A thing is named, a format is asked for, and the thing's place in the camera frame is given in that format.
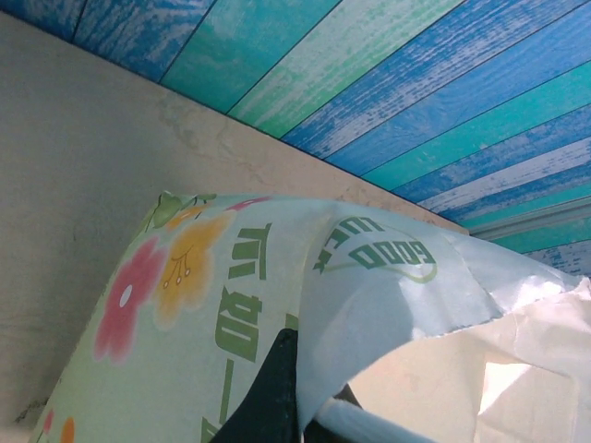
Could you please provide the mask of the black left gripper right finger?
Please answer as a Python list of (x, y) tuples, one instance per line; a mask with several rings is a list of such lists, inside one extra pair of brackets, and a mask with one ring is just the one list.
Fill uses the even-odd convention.
[[(334, 396), (337, 400), (347, 401), (362, 409), (354, 392), (348, 384)], [(352, 443), (350, 440), (334, 434), (329, 429), (320, 425), (316, 420), (311, 421), (304, 432), (304, 443)]]

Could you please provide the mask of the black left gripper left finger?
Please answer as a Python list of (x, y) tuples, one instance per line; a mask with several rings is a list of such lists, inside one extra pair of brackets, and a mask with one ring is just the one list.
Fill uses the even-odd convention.
[(220, 443), (300, 443), (297, 331), (277, 334), (246, 397), (220, 429)]

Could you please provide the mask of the floral print paper bag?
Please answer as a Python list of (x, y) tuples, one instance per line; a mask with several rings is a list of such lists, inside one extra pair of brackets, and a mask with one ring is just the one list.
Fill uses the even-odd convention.
[(220, 443), (282, 329), (300, 443), (591, 443), (591, 279), (386, 210), (166, 193), (29, 443)]

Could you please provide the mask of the aluminium right frame post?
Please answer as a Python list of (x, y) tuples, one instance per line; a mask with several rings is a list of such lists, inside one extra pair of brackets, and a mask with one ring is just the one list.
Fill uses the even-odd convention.
[(470, 235), (492, 241), (499, 238), (591, 217), (591, 196), (469, 228)]

